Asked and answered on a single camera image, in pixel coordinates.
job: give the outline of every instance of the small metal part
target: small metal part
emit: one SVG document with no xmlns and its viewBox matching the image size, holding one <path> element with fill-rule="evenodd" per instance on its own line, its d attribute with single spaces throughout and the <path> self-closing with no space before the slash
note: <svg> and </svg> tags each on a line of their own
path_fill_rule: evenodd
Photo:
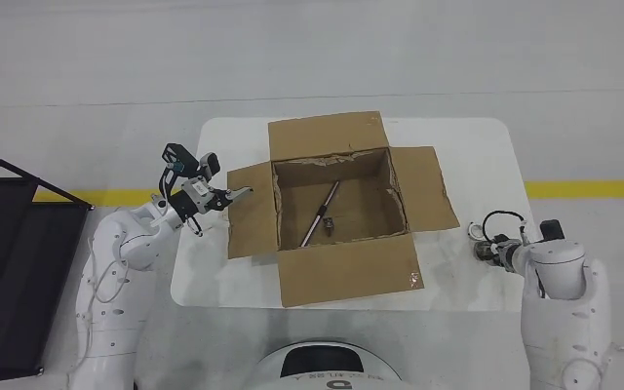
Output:
<svg viewBox="0 0 624 390">
<path fill-rule="evenodd" d="M 470 222 L 468 225 L 468 236 L 475 241 L 485 241 L 484 228 L 481 224 Z"/>
<path fill-rule="evenodd" d="M 325 227 L 325 233 L 328 237 L 331 237 L 333 233 L 333 219 L 330 216 L 323 218 L 323 227 Z"/>
<path fill-rule="evenodd" d="M 321 218 L 323 217 L 323 215 L 325 215 L 325 212 L 328 209 L 328 204 L 332 200 L 333 194 L 335 194 L 335 190 L 338 188 L 339 184 L 340 184 L 340 181 L 337 181 L 333 184 L 333 186 L 331 187 L 330 193 L 328 194 L 328 197 L 325 199 L 325 202 L 323 202 L 323 205 L 321 205 L 319 210 L 316 212 L 316 217 L 314 218 L 314 221 L 312 221 L 312 224 L 310 225 L 308 232 L 305 234 L 305 237 L 303 237 L 303 241 L 301 241 L 302 248 L 306 247 L 308 243 L 310 242 L 312 233 L 314 233 L 314 229 L 316 229 L 316 226 L 321 221 Z"/>
</svg>

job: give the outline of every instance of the cardboard box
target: cardboard box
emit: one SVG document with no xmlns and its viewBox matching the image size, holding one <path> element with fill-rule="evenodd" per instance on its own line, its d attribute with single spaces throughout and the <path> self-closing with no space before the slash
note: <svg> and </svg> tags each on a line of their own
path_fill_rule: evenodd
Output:
<svg viewBox="0 0 624 390">
<path fill-rule="evenodd" d="M 458 227 L 433 147 L 390 147 L 378 112 L 270 123 L 271 161 L 227 174 L 228 257 L 277 253 L 284 307 L 424 287 L 411 232 Z M 299 244 L 332 184 L 310 244 Z"/>
</svg>

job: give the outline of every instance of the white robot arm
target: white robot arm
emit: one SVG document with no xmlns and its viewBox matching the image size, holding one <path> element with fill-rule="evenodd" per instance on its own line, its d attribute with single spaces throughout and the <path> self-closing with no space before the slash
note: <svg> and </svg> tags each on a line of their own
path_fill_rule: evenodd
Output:
<svg viewBox="0 0 624 390">
<path fill-rule="evenodd" d="M 514 215 L 489 216 L 495 214 Z M 475 254 L 525 278 L 521 330 L 531 390 L 599 390 L 612 352 L 605 266 L 566 240 L 558 221 L 540 228 L 544 240 L 537 243 L 528 241 L 524 224 L 522 241 L 485 236 Z"/>
<path fill-rule="evenodd" d="M 168 238 L 196 213 L 222 211 L 253 190 L 219 190 L 208 181 L 220 170 L 216 156 L 200 162 L 181 145 L 168 144 L 161 195 L 134 210 L 107 215 L 97 226 L 76 300 L 80 359 L 72 370 L 76 390 L 131 390 L 140 335 L 156 287 L 151 268 Z M 178 177 L 187 180 L 172 195 Z M 195 233 L 202 235 L 195 221 Z"/>
</svg>

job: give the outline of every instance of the cable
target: cable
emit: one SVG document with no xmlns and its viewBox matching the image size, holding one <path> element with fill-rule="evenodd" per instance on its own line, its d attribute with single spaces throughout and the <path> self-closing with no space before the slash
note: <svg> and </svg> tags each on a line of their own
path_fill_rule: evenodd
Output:
<svg viewBox="0 0 624 390">
<path fill-rule="evenodd" d="M 126 268 L 126 273 L 124 274 L 124 280 L 123 280 L 123 282 L 121 283 L 121 285 L 119 285 L 119 289 L 117 289 L 117 291 L 115 292 L 115 294 L 114 294 L 111 298 L 109 298 L 109 299 L 102 299 L 102 298 L 100 298 L 100 297 L 99 297 L 99 295 L 98 295 L 99 285 L 100 285 L 100 284 L 101 284 L 101 282 L 104 280 L 104 276 L 106 276 L 106 273 L 108 272 L 108 270 L 110 269 L 110 267 L 111 267 L 114 263 L 116 263 L 116 262 L 121 263 L 121 264 L 122 264 L 122 267 L 125 267 L 125 268 Z M 127 280 L 127 277 L 128 277 L 128 271 L 130 271 L 130 266 L 128 266 L 128 261 L 125 261 L 125 260 L 115 260 L 115 261 L 111 261 L 111 263 L 110 263 L 110 264 L 108 264 L 108 266 L 107 266 L 107 267 L 106 267 L 106 269 L 104 270 L 104 273 L 103 273 L 103 274 L 101 275 L 101 277 L 99 278 L 99 281 L 97 282 L 97 286 L 96 286 L 96 299 L 97 299 L 97 301 L 98 301 L 99 303 L 110 303 L 110 302 L 112 302 L 112 301 L 113 301 L 113 300 L 117 297 L 117 295 L 119 295 L 119 293 L 121 292 L 121 290 L 122 290 L 122 289 L 124 288 L 124 286 L 126 285 L 126 280 Z"/>
<path fill-rule="evenodd" d="M 493 216 L 493 215 L 513 215 L 516 216 L 517 218 L 520 219 L 520 222 L 524 222 L 525 219 L 523 218 L 522 215 L 515 213 L 515 212 L 506 212 L 504 210 L 495 210 L 491 213 L 489 213 L 488 215 L 486 215 L 486 217 L 484 218 L 484 222 L 481 224 L 481 229 L 484 232 L 484 238 L 486 239 L 486 241 L 488 241 L 490 244 L 494 244 L 494 242 L 488 237 L 488 234 L 486 233 L 486 222 L 488 222 L 488 219 Z M 520 234 L 524 234 L 525 233 L 525 227 L 523 225 L 520 226 Z"/>
</svg>

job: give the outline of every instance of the black panel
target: black panel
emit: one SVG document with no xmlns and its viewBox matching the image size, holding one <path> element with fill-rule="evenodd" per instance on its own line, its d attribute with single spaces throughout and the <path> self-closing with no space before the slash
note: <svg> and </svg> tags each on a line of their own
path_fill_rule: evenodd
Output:
<svg viewBox="0 0 624 390">
<path fill-rule="evenodd" d="M 0 380 L 43 372 L 41 358 L 89 203 L 5 160 L 0 178 Z M 38 186 L 71 202 L 33 203 Z"/>
<path fill-rule="evenodd" d="M 291 350 L 284 359 L 281 377 L 318 371 L 364 372 L 357 352 L 338 346 L 307 345 Z"/>
<path fill-rule="evenodd" d="M 37 184 L 25 178 L 0 178 L 0 278 Z"/>
</svg>

